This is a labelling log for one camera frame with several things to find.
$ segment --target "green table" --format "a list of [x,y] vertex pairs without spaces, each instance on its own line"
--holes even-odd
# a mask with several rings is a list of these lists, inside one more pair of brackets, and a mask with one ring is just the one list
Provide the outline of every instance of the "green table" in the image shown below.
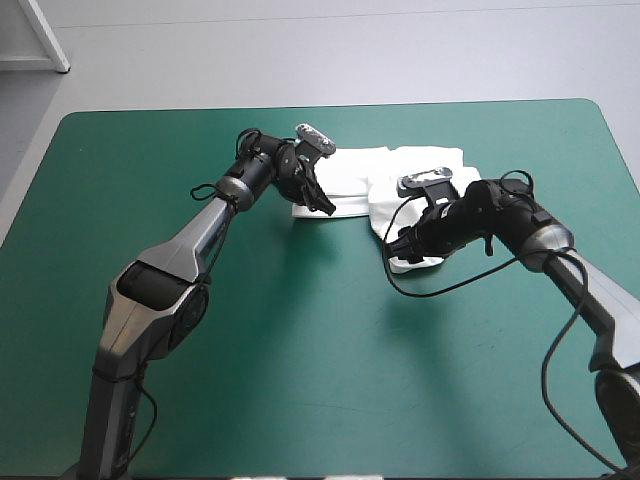
[[[225,171],[240,130],[287,136],[303,121],[340,147],[459,146],[485,177],[529,170],[580,252],[640,296],[638,192],[589,101],[73,114],[0,249],[0,474],[56,475],[78,459],[108,282],[198,211],[189,189]],[[151,365],[160,417],[132,473],[604,471],[540,399],[540,362],[571,312],[547,278],[514,266],[415,300],[386,283],[378,252],[368,219],[293,220],[275,189],[237,218],[205,321]],[[478,242],[402,282],[433,290],[507,258]],[[552,396],[620,463],[586,371],[592,346],[578,324]]]

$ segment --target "white towel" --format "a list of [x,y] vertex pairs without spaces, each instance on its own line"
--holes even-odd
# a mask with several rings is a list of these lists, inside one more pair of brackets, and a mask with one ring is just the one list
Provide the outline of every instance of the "white towel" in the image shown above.
[[[445,147],[387,147],[338,149],[335,154],[316,164],[316,175],[329,200],[336,206],[332,217],[369,215],[371,228],[383,238],[396,208],[405,200],[398,197],[396,185],[399,177],[447,167],[453,172],[451,183],[460,196],[467,186],[480,180],[478,170],[464,167],[463,152],[459,148]],[[420,198],[409,202],[396,217],[389,232],[388,242],[398,238],[398,230],[418,221],[427,201]],[[306,207],[293,205],[292,215],[302,218],[331,218],[323,212],[311,212]],[[393,273],[405,273],[416,268],[442,263],[442,258],[428,257],[410,264],[392,258],[389,265]]]

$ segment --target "wire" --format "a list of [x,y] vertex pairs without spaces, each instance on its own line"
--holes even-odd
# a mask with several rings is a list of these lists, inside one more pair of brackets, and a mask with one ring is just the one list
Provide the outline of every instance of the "wire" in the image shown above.
[[133,453],[131,455],[129,455],[129,459],[127,460],[128,464],[131,463],[133,461],[133,459],[135,458],[135,456],[140,452],[140,450],[142,450],[142,447],[144,447],[144,444],[147,442],[147,440],[151,436],[151,432],[153,432],[153,427],[156,426],[156,421],[158,420],[158,404],[156,403],[155,399],[142,386],[142,383],[141,383],[140,379],[136,379],[135,385],[136,385],[136,388],[140,391],[140,393],[142,393],[142,395],[144,395],[147,398],[147,400],[149,400],[149,403],[151,404],[151,407],[153,408],[153,417],[151,418],[151,423],[147,427],[147,431],[145,432],[144,436],[142,437],[142,440],[140,440],[140,443],[138,444],[138,446],[133,450]]
[[564,252],[556,252],[551,255],[567,260],[580,271],[580,275],[582,277],[582,289],[580,292],[580,300],[578,301],[576,308],[571,314],[571,317],[569,318],[567,323],[564,324],[564,326],[562,327],[558,335],[556,335],[556,337],[553,339],[553,342],[551,342],[551,345],[549,346],[549,349],[547,350],[547,353],[545,354],[544,359],[542,360],[542,367],[540,369],[540,389],[542,392],[542,400],[544,401],[544,404],[546,405],[547,409],[549,410],[553,418],[555,418],[555,420],[560,424],[560,426],[564,428],[564,430],[569,435],[571,435],[573,439],[582,446],[582,448],[584,448],[587,452],[589,452],[596,459],[598,459],[602,464],[606,465],[617,474],[629,480],[636,480],[633,475],[630,475],[628,472],[625,472],[623,469],[616,466],[608,458],[602,455],[598,450],[592,447],[583,437],[581,437],[578,434],[578,432],[576,432],[571,427],[571,425],[569,425],[569,423],[560,415],[560,413],[558,413],[555,406],[551,402],[551,399],[549,398],[549,382],[547,379],[549,363],[551,361],[551,358],[553,357],[553,354],[556,352],[558,345],[560,344],[562,339],[566,336],[567,332],[571,329],[571,327],[575,324],[578,316],[580,315],[580,312],[584,308],[584,304],[587,300],[587,295],[589,293],[589,275],[587,273],[587,269],[585,268],[584,264],[577,258]]
[[604,455],[602,455],[598,450],[596,450],[594,447],[592,447],[583,437],[580,436],[580,434],[578,434],[578,432],[576,432],[571,425],[569,425],[569,423],[560,415],[560,413],[558,413],[557,409],[555,408],[555,406],[553,405],[553,403],[551,402],[551,399],[549,398],[549,386],[548,386],[548,378],[547,378],[547,373],[548,373],[548,368],[549,368],[549,362],[551,361],[551,358],[553,356],[553,354],[555,353],[556,349],[558,348],[558,345],[560,344],[560,342],[562,341],[562,339],[565,337],[565,335],[567,334],[567,332],[571,329],[571,327],[575,324],[576,319],[580,316],[580,312],[582,311],[582,308],[584,307],[584,304],[587,300],[587,295],[589,293],[589,275],[587,273],[587,269],[585,268],[585,266],[582,264],[582,262],[569,255],[567,253],[567,251],[569,250],[574,250],[573,248],[565,248],[565,249],[558,249],[558,250],[552,250],[552,249],[539,249],[539,250],[532,250],[520,255],[516,255],[512,258],[510,258],[509,260],[507,260],[506,262],[498,265],[497,267],[491,268],[489,270],[486,270],[478,275],[475,275],[471,278],[468,278],[466,280],[463,280],[462,282],[458,282],[454,285],[451,285],[449,287],[443,288],[441,290],[437,290],[435,292],[428,292],[428,293],[414,293],[414,292],[407,292],[406,290],[403,290],[393,279],[392,274],[391,274],[391,270],[389,267],[389,257],[387,256],[387,238],[389,236],[389,232],[391,231],[391,228],[393,226],[393,224],[395,223],[396,217],[398,216],[398,213],[400,212],[400,210],[402,210],[402,208],[407,205],[409,202],[416,200],[417,198],[420,198],[418,196],[416,197],[410,197],[407,200],[405,200],[404,202],[402,202],[400,204],[400,206],[398,206],[398,208],[396,209],[396,211],[393,213],[393,216],[391,217],[391,221],[389,222],[389,226],[387,227],[387,231],[385,232],[384,237],[381,240],[381,245],[382,245],[382,263],[384,266],[384,271],[385,271],[385,275],[387,276],[387,279],[389,280],[389,283],[391,284],[391,286],[398,291],[399,293],[401,293],[402,295],[408,296],[408,297],[413,297],[413,298],[429,298],[429,297],[435,297],[437,295],[441,295],[443,293],[447,293],[450,292],[452,290],[455,290],[456,288],[460,288],[463,287],[465,285],[468,285],[472,282],[475,282],[477,280],[480,280],[484,277],[487,277],[493,273],[496,273],[506,267],[508,267],[509,265],[520,261],[522,259],[524,259],[525,257],[528,257],[530,255],[540,255],[540,254],[546,254],[547,258],[545,260],[545,262],[548,262],[551,258],[553,257],[560,257],[560,258],[564,258],[565,260],[569,261],[571,264],[573,264],[579,271],[580,271],[580,275],[582,276],[582,289],[581,289],[581,293],[580,293],[580,300],[578,301],[573,314],[571,315],[571,317],[569,318],[569,320],[567,321],[567,323],[562,327],[562,329],[560,330],[560,332],[558,333],[558,335],[555,337],[555,339],[553,340],[553,342],[551,343],[549,349],[547,350],[547,353],[544,356],[544,359],[542,361],[542,366],[541,366],[541,373],[540,373],[540,386],[541,386],[541,391],[542,391],[542,399],[544,401],[544,404],[546,405],[547,409],[549,410],[549,412],[551,413],[551,415],[553,416],[553,418],[560,424],[560,426],[562,428],[564,428],[564,430],[571,435],[571,437],[573,437],[574,440],[576,440],[587,452],[589,452],[592,456],[594,456],[597,460],[599,460],[603,465],[606,465],[608,468],[610,468],[611,470],[613,470],[615,473],[621,475],[622,477],[628,479],[628,480],[637,480],[633,475],[629,474],[628,472],[625,472],[623,469],[621,469],[620,467],[616,466],[613,462],[611,462],[609,459],[607,459]]

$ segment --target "black cable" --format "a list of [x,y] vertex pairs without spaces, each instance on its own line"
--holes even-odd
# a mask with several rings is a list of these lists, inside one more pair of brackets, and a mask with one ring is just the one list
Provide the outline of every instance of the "black cable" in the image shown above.
[[211,273],[211,270],[213,270],[213,266],[216,264],[216,261],[218,260],[218,257],[220,256],[220,252],[222,251],[222,247],[224,246],[224,242],[227,239],[227,231],[229,230],[230,223],[231,223],[231,219],[229,218],[228,220],[226,220],[222,224],[222,231],[220,232],[220,235],[218,236],[216,251],[213,254],[213,257],[211,258],[211,261],[209,262],[209,265],[207,266],[207,269],[205,270],[204,275],[202,275],[202,278],[198,282],[198,288],[202,288],[203,287],[203,284],[207,281],[207,278],[209,277],[209,274]]
[[564,258],[565,260],[573,264],[580,271],[580,275],[582,276],[582,289],[580,292],[580,300],[578,301],[576,308],[571,314],[571,317],[569,318],[567,323],[564,324],[564,326],[562,327],[558,335],[556,335],[556,337],[553,339],[553,342],[551,342],[551,345],[549,346],[549,349],[547,350],[547,353],[545,354],[544,359],[542,360],[542,367],[540,369],[540,388],[542,392],[542,400],[544,401],[544,404],[546,405],[547,409],[549,410],[553,418],[555,418],[555,420],[560,424],[560,426],[564,428],[564,430],[569,435],[571,435],[573,439],[582,446],[582,448],[584,448],[587,452],[589,452],[596,459],[598,459],[602,464],[606,465],[617,474],[629,480],[636,480],[633,475],[630,475],[629,473],[622,470],[620,467],[616,466],[608,458],[606,458],[604,455],[598,452],[594,447],[592,447],[584,438],[582,438],[578,434],[578,432],[576,432],[571,427],[571,425],[569,425],[569,423],[558,413],[553,403],[549,399],[549,385],[547,380],[547,374],[548,374],[551,357],[557,350],[558,345],[560,344],[562,339],[565,337],[569,329],[571,329],[571,327],[575,324],[578,316],[580,316],[580,312],[584,308],[584,304],[587,300],[587,295],[589,293],[589,275],[583,263],[577,258],[564,252],[556,252],[551,255]]
[[151,436],[151,432],[153,432],[153,427],[156,426],[156,421],[158,420],[158,404],[156,403],[155,399],[142,386],[142,383],[140,382],[139,379],[136,379],[135,385],[136,385],[136,388],[138,389],[138,391],[142,395],[144,395],[147,398],[147,400],[149,400],[149,403],[151,403],[151,407],[153,408],[153,417],[151,418],[151,423],[147,427],[147,431],[145,432],[144,436],[142,437],[142,440],[140,440],[140,443],[138,444],[138,446],[133,450],[133,453],[131,455],[129,455],[129,459],[127,460],[127,463],[131,463],[133,461],[133,459],[135,458],[135,456],[140,452],[140,450],[142,450],[142,447],[144,447],[144,444],[146,443],[146,441]]
[[489,275],[491,275],[493,273],[496,273],[496,272],[508,267],[509,265],[511,265],[511,264],[513,264],[513,263],[515,263],[517,261],[520,261],[520,260],[522,260],[525,257],[528,257],[530,255],[546,254],[547,255],[547,259],[545,260],[545,262],[549,261],[553,257],[564,258],[567,261],[571,262],[580,271],[580,274],[582,276],[582,290],[581,290],[581,293],[580,293],[580,300],[577,303],[576,308],[574,309],[573,314],[571,315],[571,317],[569,318],[567,323],[562,327],[562,329],[560,330],[558,335],[555,337],[555,339],[551,343],[551,346],[547,350],[547,353],[545,354],[544,359],[542,361],[541,374],[540,374],[540,384],[541,384],[541,391],[542,391],[542,399],[543,399],[544,404],[546,405],[547,409],[549,410],[549,412],[553,416],[553,418],[587,452],[589,452],[597,460],[599,460],[603,465],[606,465],[608,468],[613,470],[615,473],[623,476],[624,478],[626,478],[628,480],[637,480],[634,476],[630,475],[628,472],[625,472],[623,469],[621,469],[620,467],[616,466],[613,462],[611,462],[604,455],[602,455],[600,452],[598,452],[594,447],[592,447],[584,438],[582,438],[569,425],[569,423],[558,413],[558,411],[556,410],[556,408],[554,407],[553,403],[551,402],[551,400],[549,398],[549,394],[548,394],[548,390],[549,389],[548,389],[548,382],[547,382],[547,372],[548,372],[548,368],[549,368],[549,362],[551,360],[551,357],[555,353],[556,349],[558,348],[558,345],[560,344],[560,342],[564,338],[564,336],[567,334],[569,329],[575,324],[576,319],[580,316],[580,312],[582,311],[582,308],[584,307],[584,304],[585,304],[585,302],[587,300],[587,294],[589,293],[589,275],[587,273],[587,269],[582,264],[582,262],[580,262],[580,260],[578,260],[577,258],[575,258],[575,257],[573,257],[573,256],[571,256],[571,255],[569,255],[567,253],[568,250],[573,250],[573,248],[560,249],[560,250],[552,250],[552,249],[532,250],[532,251],[529,251],[529,252],[526,252],[526,253],[523,253],[523,254],[520,254],[520,255],[516,255],[516,256],[510,258],[509,260],[507,260],[506,262],[498,265],[497,267],[494,267],[494,268],[491,268],[489,270],[486,270],[486,271],[484,271],[484,272],[482,272],[482,273],[480,273],[478,275],[475,275],[474,277],[468,278],[466,280],[463,280],[462,282],[456,283],[454,285],[451,285],[449,287],[443,288],[441,290],[437,290],[435,292],[428,292],[428,293],[407,292],[407,291],[403,290],[395,282],[395,280],[393,280],[393,277],[391,275],[391,270],[390,270],[390,267],[389,267],[389,257],[387,256],[387,238],[389,236],[389,232],[391,231],[391,227],[395,223],[396,217],[398,216],[398,213],[400,212],[400,210],[402,210],[402,208],[405,205],[407,205],[409,202],[411,202],[413,200],[416,200],[417,198],[421,198],[421,197],[419,197],[419,196],[410,197],[410,198],[408,198],[407,200],[405,200],[404,202],[402,202],[400,204],[400,206],[393,213],[393,216],[391,217],[391,221],[389,222],[389,226],[387,227],[387,231],[385,232],[385,235],[384,235],[384,237],[383,237],[383,239],[381,241],[382,242],[382,245],[381,245],[382,246],[382,262],[383,262],[383,265],[384,265],[385,275],[387,276],[387,279],[389,280],[389,283],[391,284],[391,286],[396,291],[401,293],[402,295],[405,295],[405,296],[408,296],[408,297],[413,297],[413,298],[435,297],[437,295],[441,295],[443,293],[447,293],[447,292],[450,292],[452,290],[455,290],[456,288],[460,288],[460,287],[463,287],[465,285],[468,285],[468,284],[470,284],[472,282],[475,282],[476,280],[480,280],[481,278],[487,277],[487,276],[489,276]]

